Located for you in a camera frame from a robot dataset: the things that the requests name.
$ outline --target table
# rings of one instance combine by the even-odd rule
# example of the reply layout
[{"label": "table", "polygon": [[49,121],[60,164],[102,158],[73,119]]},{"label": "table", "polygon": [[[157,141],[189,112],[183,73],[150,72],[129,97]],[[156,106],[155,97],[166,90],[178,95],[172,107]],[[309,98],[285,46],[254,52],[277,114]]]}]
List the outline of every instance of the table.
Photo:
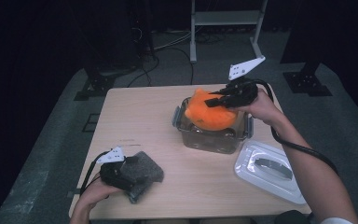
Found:
[{"label": "table", "polygon": [[[137,204],[119,192],[98,203],[91,219],[158,219],[178,217],[246,217],[278,215],[310,208],[287,202],[241,179],[234,173],[240,150],[220,154],[185,147],[172,126],[174,110],[196,88],[217,91],[225,85],[195,85],[112,89],[103,104],[78,188],[91,162],[102,152],[122,146],[126,156],[144,151],[164,171]],[[282,148],[270,128],[255,119],[253,140]],[[100,170],[96,165],[93,173]],[[72,201],[69,215],[78,199]]]}]

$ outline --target white metal stand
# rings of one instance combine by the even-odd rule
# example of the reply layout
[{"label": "white metal stand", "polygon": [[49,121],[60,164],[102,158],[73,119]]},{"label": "white metal stand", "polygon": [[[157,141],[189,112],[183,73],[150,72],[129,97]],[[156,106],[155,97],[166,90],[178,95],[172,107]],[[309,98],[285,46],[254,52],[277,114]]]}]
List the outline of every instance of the white metal stand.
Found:
[{"label": "white metal stand", "polygon": [[262,57],[260,48],[257,44],[266,11],[267,1],[263,0],[260,10],[248,11],[205,11],[196,12],[195,0],[191,0],[191,41],[190,41],[190,61],[197,62],[196,51],[196,26],[199,25],[245,25],[255,24],[255,36],[250,38],[256,58]]}]

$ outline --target sleeve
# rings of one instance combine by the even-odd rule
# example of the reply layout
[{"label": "sleeve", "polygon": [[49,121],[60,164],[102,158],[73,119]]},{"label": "sleeve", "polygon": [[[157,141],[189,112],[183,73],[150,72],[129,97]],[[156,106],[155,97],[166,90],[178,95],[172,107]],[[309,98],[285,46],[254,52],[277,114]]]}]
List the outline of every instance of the sleeve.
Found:
[{"label": "sleeve", "polygon": [[330,217],[325,219],[321,224],[352,224],[351,222],[340,217]]}]

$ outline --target dark background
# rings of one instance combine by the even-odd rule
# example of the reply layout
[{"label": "dark background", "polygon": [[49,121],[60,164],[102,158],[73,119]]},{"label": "dark background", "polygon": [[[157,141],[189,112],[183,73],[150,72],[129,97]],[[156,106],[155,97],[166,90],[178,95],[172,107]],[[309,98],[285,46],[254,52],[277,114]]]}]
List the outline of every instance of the dark background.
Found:
[{"label": "dark background", "polygon": [[[199,9],[209,4],[197,2]],[[258,6],[255,0],[222,2],[212,6]],[[152,30],[189,29],[190,1],[150,0],[150,6]],[[146,40],[135,46],[131,27],[145,29],[142,0],[0,1],[0,205],[73,74],[85,66],[96,72],[102,65],[139,65]],[[263,30],[289,28],[282,63],[317,57],[358,105],[358,3],[269,0]]]}]

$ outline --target orange fabric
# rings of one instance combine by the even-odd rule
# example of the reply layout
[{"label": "orange fabric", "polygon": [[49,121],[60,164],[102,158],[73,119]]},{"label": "orange fabric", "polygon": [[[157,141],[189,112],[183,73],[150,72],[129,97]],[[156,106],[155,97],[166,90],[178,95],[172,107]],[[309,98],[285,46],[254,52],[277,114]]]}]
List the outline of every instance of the orange fabric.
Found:
[{"label": "orange fabric", "polygon": [[185,116],[197,127],[208,131],[220,131],[231,126],[237,119],[237,112],[229,111],[224,106],[208,107],[205,100],[220,98],[222,95],[209,94],[201,88],[195,90],[188,102]]}]

